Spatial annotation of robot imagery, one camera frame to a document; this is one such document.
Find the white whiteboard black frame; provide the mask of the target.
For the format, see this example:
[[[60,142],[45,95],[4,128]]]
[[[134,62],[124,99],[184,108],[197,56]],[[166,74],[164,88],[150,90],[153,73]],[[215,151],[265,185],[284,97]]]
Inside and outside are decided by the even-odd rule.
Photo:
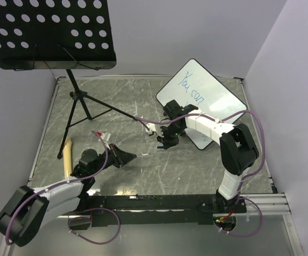
[[[175,100],[180,106],[192,104],[213,118],[224,119],[247,106],[197,60],[190,59],[156,94],[165,106]]]

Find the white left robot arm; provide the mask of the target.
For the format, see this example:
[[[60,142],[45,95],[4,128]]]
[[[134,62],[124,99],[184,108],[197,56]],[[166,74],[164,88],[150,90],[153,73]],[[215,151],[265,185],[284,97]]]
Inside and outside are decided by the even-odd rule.
[[[101,154],[87,149],[67,178],[41,188],[19,187],[0,211],[0,233],[19,247],[27,245],[47,223],[68,212],[88,210],[88,190],[95,175],[110,167],[121,168],[137,155],[113,143]]]

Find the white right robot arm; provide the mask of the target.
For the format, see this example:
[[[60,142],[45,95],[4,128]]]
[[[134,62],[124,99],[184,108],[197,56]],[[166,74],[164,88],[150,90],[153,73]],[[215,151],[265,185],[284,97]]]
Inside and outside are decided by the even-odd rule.
[[[219,145],[225,172],[216,191],[216,206],[221,212],[229,212],[238,199],[243,177],[259,157],[248,126],[222,123],[194,105],[182,107],[175,100],[164,106],[164,112],[170,120],[168,126],[147,125],[164,149],[176,146],[179,135],[186,129],[197,131]]]

